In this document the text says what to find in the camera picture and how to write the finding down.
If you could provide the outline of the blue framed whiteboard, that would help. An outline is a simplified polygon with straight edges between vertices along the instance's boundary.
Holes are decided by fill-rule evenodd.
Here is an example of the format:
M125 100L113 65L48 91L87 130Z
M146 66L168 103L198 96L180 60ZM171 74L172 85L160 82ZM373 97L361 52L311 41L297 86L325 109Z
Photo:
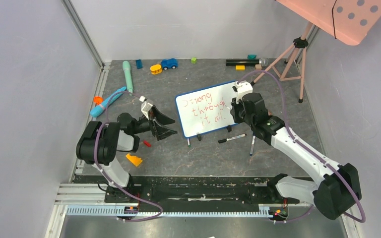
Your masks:
M233 126L230 113L232 99L237 96L226 82L175 97L177 112L184 137L190 138Z

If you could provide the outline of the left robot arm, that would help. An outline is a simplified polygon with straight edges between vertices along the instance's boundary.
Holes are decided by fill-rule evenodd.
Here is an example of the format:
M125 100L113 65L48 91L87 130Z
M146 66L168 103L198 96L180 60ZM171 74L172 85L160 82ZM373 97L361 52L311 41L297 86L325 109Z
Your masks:
M150 131L157 140L163 140L177 131L169 128L176 121L152 106L140 118L121 113L116 122L91 121L87 124L77 146L76 156L96 168L106 179L106 191L122 201L138 199L131 185L130 173L116 158L118 152L135 153L139 149L139 134Z

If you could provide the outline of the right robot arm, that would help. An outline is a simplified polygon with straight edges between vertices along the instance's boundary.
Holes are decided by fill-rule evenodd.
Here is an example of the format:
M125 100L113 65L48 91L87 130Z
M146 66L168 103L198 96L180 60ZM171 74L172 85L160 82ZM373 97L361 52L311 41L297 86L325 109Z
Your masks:
M308 181L277 175L267 183L270 201L293 198L316 207L330 220L346 215L365 222L359 175L353 165L341 165L306 144L281 118L269 115L259 93L235 97L231 106L235 123L247 124L256 138L284 153L311 178Z

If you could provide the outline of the red marker cap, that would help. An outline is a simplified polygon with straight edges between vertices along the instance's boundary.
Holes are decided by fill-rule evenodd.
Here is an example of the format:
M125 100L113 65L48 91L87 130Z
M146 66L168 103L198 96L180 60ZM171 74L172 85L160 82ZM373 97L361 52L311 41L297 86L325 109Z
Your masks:
M143 143L144 143L147 147L151 147L151 144L150 144L148 141L144 140Z

